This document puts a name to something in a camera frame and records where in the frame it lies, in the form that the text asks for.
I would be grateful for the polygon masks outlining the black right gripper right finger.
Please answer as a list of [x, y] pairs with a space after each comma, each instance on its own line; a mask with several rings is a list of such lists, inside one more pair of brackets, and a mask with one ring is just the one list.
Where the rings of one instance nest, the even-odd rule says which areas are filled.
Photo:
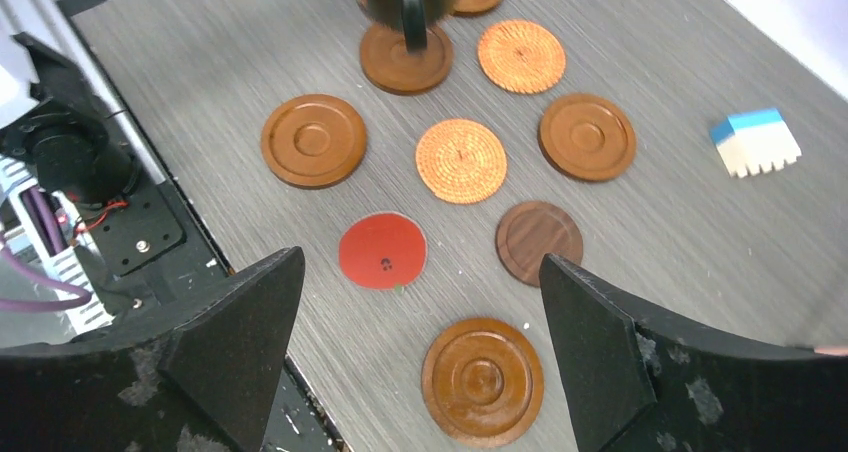
[[843, 451], [847, 360], [724, 332], [547, 255], [539, 280], [582, 451]]

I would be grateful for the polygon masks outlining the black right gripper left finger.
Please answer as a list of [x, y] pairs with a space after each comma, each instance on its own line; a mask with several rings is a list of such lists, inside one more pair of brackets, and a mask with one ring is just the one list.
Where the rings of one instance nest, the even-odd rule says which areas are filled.
[[5, 451], [257, 451], [305, 276], [298, 247], [60, 345], [1, 353]]

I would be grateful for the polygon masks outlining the dark walnut coaster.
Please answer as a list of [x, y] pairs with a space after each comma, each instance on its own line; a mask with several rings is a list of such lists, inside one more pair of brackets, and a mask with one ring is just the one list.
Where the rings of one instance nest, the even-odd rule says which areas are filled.
[[552, 253], [580, 265], [582, 234], [574, 219], [563, 209], [543, 201], [527, 201], [510, 208], [495, 233], [501, 264], [518, 281], [539, 288], [539, 270], [546, 254]]

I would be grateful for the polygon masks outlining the red apple paper coaster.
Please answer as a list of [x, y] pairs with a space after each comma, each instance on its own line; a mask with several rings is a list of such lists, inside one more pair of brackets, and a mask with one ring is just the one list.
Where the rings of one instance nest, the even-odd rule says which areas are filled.
[[341, 237], [338, 265], [360, 287], [373, 290], [403, 288], [424, 270], [426, 238], [408, 217], [384, 212], [366, 216]]

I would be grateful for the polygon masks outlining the woven rattan coaster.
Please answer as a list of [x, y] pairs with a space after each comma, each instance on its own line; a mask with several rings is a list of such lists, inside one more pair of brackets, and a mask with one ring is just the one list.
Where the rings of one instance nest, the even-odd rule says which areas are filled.
[[415, 163], [435, 197], [460, 205], [491, 197], [505, 181], [508, 170], [498, 137], [468, 119], [444, 120], [430, 127], [416, 146]]
[[537, 94], [565, 74], [567, 57], [558, 38], [527, 20], [505, 20], [488, 27], [477, 46], [487, 78], [508, 92]]

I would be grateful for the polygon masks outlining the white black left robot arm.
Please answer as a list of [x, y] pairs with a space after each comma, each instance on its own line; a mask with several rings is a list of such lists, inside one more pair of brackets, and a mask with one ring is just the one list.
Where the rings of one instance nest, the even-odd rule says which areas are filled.
[[96, 209], [130, 196], [138, 160], [119, 145], [105, 103], [71, 59], [21, 32], [1, 42], [1, 153], [40, 186]]

